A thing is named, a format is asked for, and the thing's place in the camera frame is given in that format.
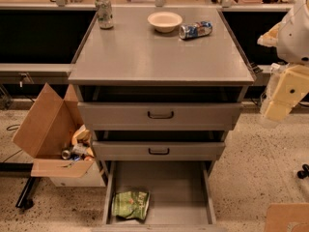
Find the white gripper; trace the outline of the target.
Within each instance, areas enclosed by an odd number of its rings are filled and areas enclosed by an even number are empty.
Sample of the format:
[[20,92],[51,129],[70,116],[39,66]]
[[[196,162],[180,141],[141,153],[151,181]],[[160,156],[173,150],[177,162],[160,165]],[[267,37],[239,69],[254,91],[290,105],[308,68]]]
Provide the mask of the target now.
[[[257,44],[277,47],[280,22],[259,37]],[[279,123],[309,93],[309,67],[288,65],[273,70],[260,112],[265,121]]]

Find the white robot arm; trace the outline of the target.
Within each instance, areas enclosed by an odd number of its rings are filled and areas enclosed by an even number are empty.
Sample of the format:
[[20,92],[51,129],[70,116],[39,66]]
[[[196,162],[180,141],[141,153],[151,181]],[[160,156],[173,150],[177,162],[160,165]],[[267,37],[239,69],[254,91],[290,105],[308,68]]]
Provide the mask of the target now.
[[309,93],[309,0],[296,0],[283,19],[257,44],[275,47],[287,65],[271,65],[260,113],[264,124],[276,125]]

